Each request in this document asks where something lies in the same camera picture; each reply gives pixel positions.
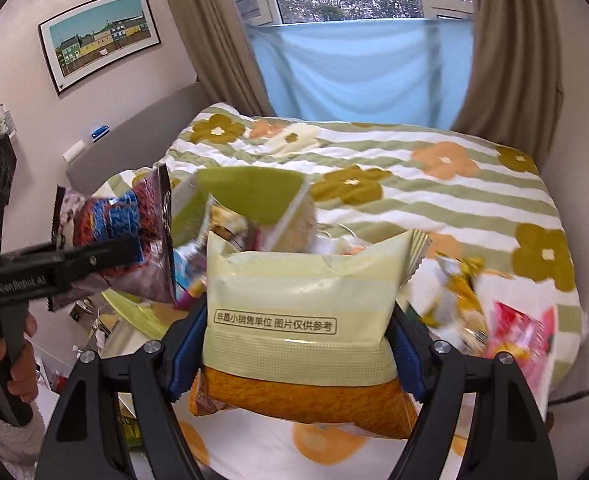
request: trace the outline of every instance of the metal bolt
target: metal bolt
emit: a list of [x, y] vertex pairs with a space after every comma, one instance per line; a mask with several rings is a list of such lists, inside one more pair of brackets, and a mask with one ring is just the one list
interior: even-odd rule
[[504, 365], [511, 365], [514, 363], [514, 357], [512, 357], [512, 354], [508, 352], [499, 352], [498, 360], [501, 361]]
[[81, 354], [81, 357], [79, 357], [79, 361], [86, 365], [94, 361], [96, 356], [97, 355], [92, 350], [86, 350]]
[[439, 339], [439, 341], [434, 341], [434, 350], [436, 350], [437, 354], [447, 354], [452, 350], [452, 346], [447, 341]]
[[161, 350], [161, 341], [156, 339], [152, 339], [143, 345], [143, 351], [146, 354], [156, 354], [159, 350]]

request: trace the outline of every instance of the picture frame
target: picture frame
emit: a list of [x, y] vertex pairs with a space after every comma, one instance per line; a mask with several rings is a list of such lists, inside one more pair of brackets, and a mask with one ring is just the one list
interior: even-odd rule
[[124, 57], [161, 44], [148, 0], [91, 0], [38, 29], [58, 95]]

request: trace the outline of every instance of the human hand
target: human hand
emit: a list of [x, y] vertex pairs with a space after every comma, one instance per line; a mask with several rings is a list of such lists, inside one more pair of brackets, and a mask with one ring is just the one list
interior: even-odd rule
[[[37, 330], [36, 319], [30, 313], [26, 318], [26, 334], [32, 337]], [[6, 342], [0, 339], [0, 361], [6, 354]], [[36, 362], [34, 349], [29, 341], [25, 341], [24, 349], [19, 359], [10, 370], [12, 380], [8, 381], [8, 391], [19, 397], [23, 402], [32, 402], [36, 398], [38, 389], [36, 386]]]

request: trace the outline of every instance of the white wall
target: white wall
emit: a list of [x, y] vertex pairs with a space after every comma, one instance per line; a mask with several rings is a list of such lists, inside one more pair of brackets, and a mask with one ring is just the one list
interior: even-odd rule
[[[589, 316], [589, 6], [555, 0], [561, 28], [565, 101], [543, 178], [559, 208]], [[562, 397], [589, 387], [589, 338], [561, 387]], [[554, 410], [551, 440], [559, 479], [575, 479], [589, 463], [589, 398]]]
[[[89, 0], [8, 0], [0, 12], [0, 103], [11, 111], [17, 172], [3, 232], [5, 251], [50, 239], [57, 184], [66, 184], [62, 154], [97, 125], [116, 126], [196, 80], [167, 0], [149, 0], [162, 44], [95, 73], [57, 97], [38, 24]], [[64, 314], [33, 308], [37, 344], [71, 361], [85, 337]]]

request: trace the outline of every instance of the blue cloth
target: blue cloth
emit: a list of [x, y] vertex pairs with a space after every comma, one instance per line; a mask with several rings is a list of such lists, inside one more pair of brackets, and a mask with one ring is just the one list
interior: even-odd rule
[[449, 129], [468, 88], [472, 22], [385, 19], [248, 27], [276, 114]]

